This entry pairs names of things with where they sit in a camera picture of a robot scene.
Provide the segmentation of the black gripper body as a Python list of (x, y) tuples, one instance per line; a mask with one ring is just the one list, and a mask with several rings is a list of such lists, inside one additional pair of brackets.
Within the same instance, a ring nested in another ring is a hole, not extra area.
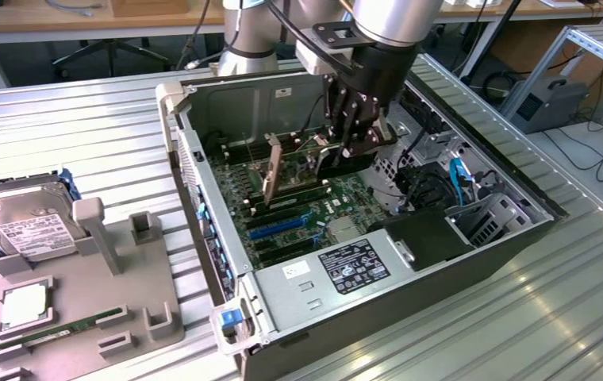
[(379, 107), (387, 107), (405, 83), (417, 54), (418, 43), (407, 47), (395, 47), (383, 43), (354, 47), (351, 57), (342, 63), (351, 69), (351, 74), (340, 76), (346, 84), (348, 100), (362, 93), (367, 98), (376, 98)]

